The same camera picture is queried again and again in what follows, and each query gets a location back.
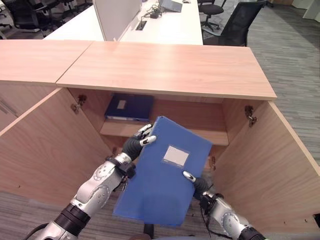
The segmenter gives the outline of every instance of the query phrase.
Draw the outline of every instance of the black office chair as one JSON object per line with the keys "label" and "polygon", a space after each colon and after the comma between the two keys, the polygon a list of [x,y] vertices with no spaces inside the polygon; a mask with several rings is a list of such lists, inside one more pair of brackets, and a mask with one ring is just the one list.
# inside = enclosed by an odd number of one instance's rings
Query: black office chair
{"label": "black office chair", "polygon": [[65,18],[69,13],[72,13],[72,15],[75,17],[75,12],[79,12],[78,9],[72,7],[73,0],[59,0],[59,2],[69,7],[69,10],[63,12],[62,18]]}
{"label": "black office chair", "polygon": [[[7,17],[7,15],[5,15],[4,13],[2,13],[4,10],[0,7],[0,16],[4,16],[5,18]],[[12,26],[10,24],[5,24],[5,23],[0,23],[0,27],[9,27],[12,29]]]}
{"label": "black office chair", "polygon": [[2,0],[6,8],[10,11],[13,24],[17,29],[43,31],[53,30],[53,26],[60,27],[64,22],[52,17],[51,9],[42,3],[31,5],[28,0]]}
{"label": "black office chair", "polygon": [[239,2],[221,35],[202,28],[202,33],[213,35],[203,39],[203,45],[247,46],[249,27],[265,4],[266,0]]}
{"label": "black office chair", "polygon": [[88,0],[84,0],[84,3],[78,5],[78,8],[82,8],[82,10],[85,10],[87,7],[92,6],[92,2],[88,2]]}
{"label": "black office chair", "polygon": [[0,6],[0,16],[4,16],[5,18],[7,17],[4,13],[2,13],[4,10]]}
{"label": "black office chair", "polygon": [[224,5],[227,0],[224,0],[222,2],[221,6],[215,5],[215,0],[198,0],[199,3],[199,13],[204,13],[206,15],[205,21],[201,22],[201,26],[208,27],[212,31],[214,31],[214,28],[212,26],[216,26],[216,29],[220,29],[219,24],[209,22],[209,19],[212,15],[218,15],[222,14],[224,12]]}

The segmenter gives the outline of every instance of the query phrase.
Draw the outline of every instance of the cable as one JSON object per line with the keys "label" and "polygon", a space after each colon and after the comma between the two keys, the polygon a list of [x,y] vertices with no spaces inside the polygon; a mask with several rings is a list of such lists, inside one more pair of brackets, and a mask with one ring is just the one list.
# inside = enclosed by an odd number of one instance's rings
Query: cable
{"label": "cable", "polygon": [[47,222],[47,223],[44,223],[44,224],[41,224],[41,225],[37,226],[31,232],[29,232],[29,234],[23,240],[27,240],[28,238],[30,238],[36,232],[40,231],[41,229],[44,229],[48,224],[49,223]]}
{"label": "cable", "polygon": [[211,234],[214,234],[214,235],[216,235],[216,236],[218,236],[218,237],[223,237],[223,238],[231,239],[231,240],[232,240],[232,237],[229,237],[229,236],[227,236],[227,235],[225,235],[225,234],[222,234],[222,233],[218,233],[218,232],[212,231],[212,230],[209,228],[209,224],[210,224],[210,220],[211,220],[210,215],[211,215],[212,207],[213,207],[213,204],[211,205],[211,207],[210,207],[210,209],[209,209],[209,212],[208,212],[208,214],[207,214],[207,215],[208,215],[207,220],[205,220],[204,213],[203,213],[203,211],[202,211],[202,207],[200,206],[201,217],[202,217],[203,223],[204,223],[204,225],[205,225],[205,228],[206,228],[207,231],[208,231],[208,234],[209,234],[210,238],[211,238]]}

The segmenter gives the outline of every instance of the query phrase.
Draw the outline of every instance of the cabinet door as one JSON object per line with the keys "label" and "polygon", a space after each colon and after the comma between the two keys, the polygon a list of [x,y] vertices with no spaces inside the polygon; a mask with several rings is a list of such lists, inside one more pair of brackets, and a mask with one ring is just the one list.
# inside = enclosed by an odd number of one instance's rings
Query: cabinet door
{"label": "cabinet door", "polygon": [[17,117],[0,102],[0,131],[12,123],[16,118]]}
{"label": "cabinet door", "polygon": [[0,102],[17,117],[51,93],[55,86],[0,83]]}
{"label": "cabinet door", "polygon": [[0,191],[65,205],[111,151],[65,88],[0,131]]}
{"label": "cabinet door", "polygon": [[216,191],[262,232],[319,232],[319,166],[273,102],[253,115],[216,161]]}

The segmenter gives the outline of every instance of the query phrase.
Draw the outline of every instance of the chair backrest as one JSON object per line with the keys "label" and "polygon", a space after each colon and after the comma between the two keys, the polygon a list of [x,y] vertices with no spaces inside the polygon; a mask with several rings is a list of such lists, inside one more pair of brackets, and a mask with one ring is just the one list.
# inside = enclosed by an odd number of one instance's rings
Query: chair backrest
{"label": "chair backrest", "polygon": [[36,29],[37,14],[28,0],[1,0],[10,11],[14,26],[19,29]]}
{"label": "chair backrest", "polygon": [[221,45],[247,46],[249,27],[266,0],[239,2],[221,33]]}

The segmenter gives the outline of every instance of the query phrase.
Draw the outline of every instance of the blue binder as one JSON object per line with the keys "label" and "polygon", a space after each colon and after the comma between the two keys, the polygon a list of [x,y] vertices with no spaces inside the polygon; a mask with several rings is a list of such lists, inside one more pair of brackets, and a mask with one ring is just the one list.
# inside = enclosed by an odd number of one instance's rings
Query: blue binder
{"label": "blue binder", "polygon": [[149,122],[153,104],[153,96],[114,93],[104,116],[106,119]]}
{"label": "blue binder", "polygon": [[151,135],[156,141],[142,150],[136,175],[113,214],[145,224],[179,226],[195,191],[182,172],[200,177],[212,143],[164,116],[157,118]]}

